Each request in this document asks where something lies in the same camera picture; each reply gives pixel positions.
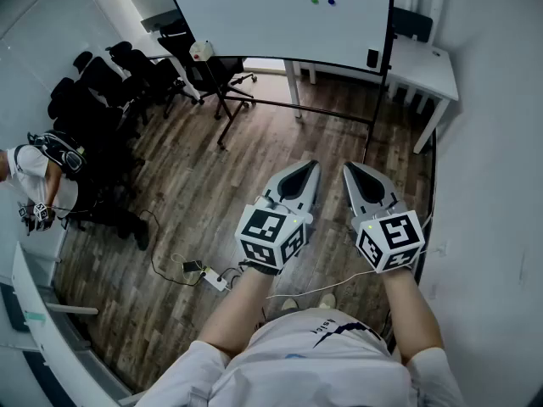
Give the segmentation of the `black computer monitor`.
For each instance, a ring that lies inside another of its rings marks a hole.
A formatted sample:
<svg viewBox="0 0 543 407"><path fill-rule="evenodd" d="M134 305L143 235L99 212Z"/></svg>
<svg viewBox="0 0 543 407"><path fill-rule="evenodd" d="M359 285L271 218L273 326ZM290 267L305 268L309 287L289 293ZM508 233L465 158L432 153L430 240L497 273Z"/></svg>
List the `black computer monitor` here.
<svg viewBox="0 0 543 407"><path fill-rule="evenodd" d="M141 24L147 33L152 33L178 20L183 20L183 17L177 9L174 9L143 19Z"/></svg>

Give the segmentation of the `white box with red button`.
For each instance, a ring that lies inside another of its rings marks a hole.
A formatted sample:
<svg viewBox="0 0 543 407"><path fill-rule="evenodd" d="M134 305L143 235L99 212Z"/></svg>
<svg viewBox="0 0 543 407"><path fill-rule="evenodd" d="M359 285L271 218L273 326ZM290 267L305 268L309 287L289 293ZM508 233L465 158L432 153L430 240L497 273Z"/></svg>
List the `white box with red button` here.
<svg viewBox="0 0 543 407"><path fill-rule="evenodd" d="M213 47L209 41L196 41L189 48L189 53L195 62L207 62L215 56Z"/></svg>

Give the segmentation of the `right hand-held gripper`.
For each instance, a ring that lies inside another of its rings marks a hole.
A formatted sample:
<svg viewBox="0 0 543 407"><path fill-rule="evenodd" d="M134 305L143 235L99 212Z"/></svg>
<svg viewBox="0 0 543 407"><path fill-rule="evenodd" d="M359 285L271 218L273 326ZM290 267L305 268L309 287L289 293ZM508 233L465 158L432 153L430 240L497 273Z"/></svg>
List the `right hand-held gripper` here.
<svg viewBox="0 0 543 407"><path fill-rule="evenodd" d="M358 253L376 273L410 266L425 244L416 211L406 207L393 182L373 167L346 162L343 180Z"/></svg>

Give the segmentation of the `person's left forearm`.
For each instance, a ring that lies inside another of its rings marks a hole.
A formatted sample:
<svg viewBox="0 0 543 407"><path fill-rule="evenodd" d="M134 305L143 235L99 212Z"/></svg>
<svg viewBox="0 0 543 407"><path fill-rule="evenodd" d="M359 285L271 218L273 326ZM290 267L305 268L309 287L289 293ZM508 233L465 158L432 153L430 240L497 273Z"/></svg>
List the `person's left forearm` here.
<svg viewBox="0 0 543 407"><path fill-rule="evenodd" d="M197 340L230 358L241 354L255 332L273 280L274 276L248 268L212 312Z"/></svg>

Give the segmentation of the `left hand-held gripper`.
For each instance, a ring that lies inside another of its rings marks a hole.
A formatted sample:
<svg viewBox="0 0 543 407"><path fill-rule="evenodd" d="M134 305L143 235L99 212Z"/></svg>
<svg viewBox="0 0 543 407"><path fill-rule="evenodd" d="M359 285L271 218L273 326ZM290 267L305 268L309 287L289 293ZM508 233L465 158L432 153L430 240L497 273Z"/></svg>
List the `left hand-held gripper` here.
<svg viewBox="0 0 543 407"><path fill-rule="evenodd" d="M318 161L299 161L272 176L265 196L245 206L234 236L246 262L276 275L299 257L309 242L320 178Z"/></svg>

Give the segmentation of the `person's right forearm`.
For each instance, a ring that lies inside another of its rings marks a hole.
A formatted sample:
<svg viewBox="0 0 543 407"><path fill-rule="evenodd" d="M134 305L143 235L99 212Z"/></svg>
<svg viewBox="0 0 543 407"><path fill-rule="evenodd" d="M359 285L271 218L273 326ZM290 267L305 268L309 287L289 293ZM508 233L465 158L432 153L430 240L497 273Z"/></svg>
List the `person's right forearm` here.
<svg viewBox="0 0 543 407"><path fill-rule="evenodd" d="M396 344L407 364L430 348L444 348L438 321L423 297L410 270L397 269L380 275L389 301Z"/></svg>

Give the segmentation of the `person's white t-shirt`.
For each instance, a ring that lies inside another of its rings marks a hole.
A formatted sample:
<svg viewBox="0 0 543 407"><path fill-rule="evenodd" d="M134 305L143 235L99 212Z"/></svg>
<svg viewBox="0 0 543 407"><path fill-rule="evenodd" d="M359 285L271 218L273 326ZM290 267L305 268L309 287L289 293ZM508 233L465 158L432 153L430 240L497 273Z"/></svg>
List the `person's white t-shirt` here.
<svg viewBox="0 0 543 407"><path fill-rule="evenodd" d="M407 365L369 326L336 309L281 316L234 358L202 341L135 407L465 407L445 351Z"/></svg>

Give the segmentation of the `white power strip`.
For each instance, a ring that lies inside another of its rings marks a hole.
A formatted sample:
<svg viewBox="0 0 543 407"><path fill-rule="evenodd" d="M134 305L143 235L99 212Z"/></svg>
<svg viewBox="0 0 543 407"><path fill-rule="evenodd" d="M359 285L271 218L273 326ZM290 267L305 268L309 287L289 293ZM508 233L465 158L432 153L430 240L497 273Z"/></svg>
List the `white power strip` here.
<svg viewBox="0 0 543 407"><path fill-rule="evenodd" d="M203 274L203 279L207 281L217 291L222 292L227 289L227 280L209 266L206 266L204 268Z"/></svg>

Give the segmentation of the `cluster of black office chairs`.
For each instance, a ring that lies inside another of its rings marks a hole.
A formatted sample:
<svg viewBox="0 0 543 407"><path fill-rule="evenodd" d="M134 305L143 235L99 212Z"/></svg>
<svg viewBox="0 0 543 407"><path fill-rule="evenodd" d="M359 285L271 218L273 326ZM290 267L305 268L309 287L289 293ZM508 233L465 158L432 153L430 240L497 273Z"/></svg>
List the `cluster of black office chairs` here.
<svg viewBox="0 0 543 407"><path fill-rule="evenodd" d="M83 52L73 63L78 79L59 82L48 112L54 129L69 144L61 167L78 189L73 218L117 226L123 232L140 231L145 221L121 207L115 196L119 186L135 195L127 180L144 163L133 156L128 143L139 136L136 123L147 119L148 107L171 106L184 83L170 60L155 64L129 42L110 47L109 53L128 70L127 78L102 57Z"/></svg>

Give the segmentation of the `black mesh office chair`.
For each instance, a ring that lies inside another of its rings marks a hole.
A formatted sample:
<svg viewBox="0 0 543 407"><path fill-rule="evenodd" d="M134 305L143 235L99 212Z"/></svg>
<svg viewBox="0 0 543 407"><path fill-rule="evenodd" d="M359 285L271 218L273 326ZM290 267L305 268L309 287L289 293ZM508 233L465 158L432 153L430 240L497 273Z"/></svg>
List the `black mesh office chair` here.
<svg viewBox="0 0 543 407"><path fill-rule="evenodd" d="M177 58L185 69L186 76L191 85L197 91L201 92L201 98L216 95L215 83L211 79L211 76L214 76L222 95L235 92L250 98L250 103L255 106L252 95L235 87L235 85L241 84L248 78L251 78L253 82L257 82L257 77L253 73L235 78L235 75L244 72L243 58L210 58L208 60L210 71L208 71L205 63L195 62L190 56L190 47L194 44L195 40L188 29L188 25L182 20L176 20L162 26L158 42Z"/></svg>

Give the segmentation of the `dark flat device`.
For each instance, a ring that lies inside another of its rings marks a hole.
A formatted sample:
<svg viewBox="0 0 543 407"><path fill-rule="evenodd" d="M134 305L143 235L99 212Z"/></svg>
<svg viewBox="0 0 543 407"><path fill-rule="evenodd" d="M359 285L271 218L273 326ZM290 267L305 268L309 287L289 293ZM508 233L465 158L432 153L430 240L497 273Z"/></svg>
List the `dark flat device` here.
<svg viewBox="0 0 543 407"><path fill-rule="evenodd" d="M0 282L0 293L2 294L4 308L11 327L16 332L29 333L30 329L26 325L25 317L22 309L20 308L14 288L8 284Z"/></svg>

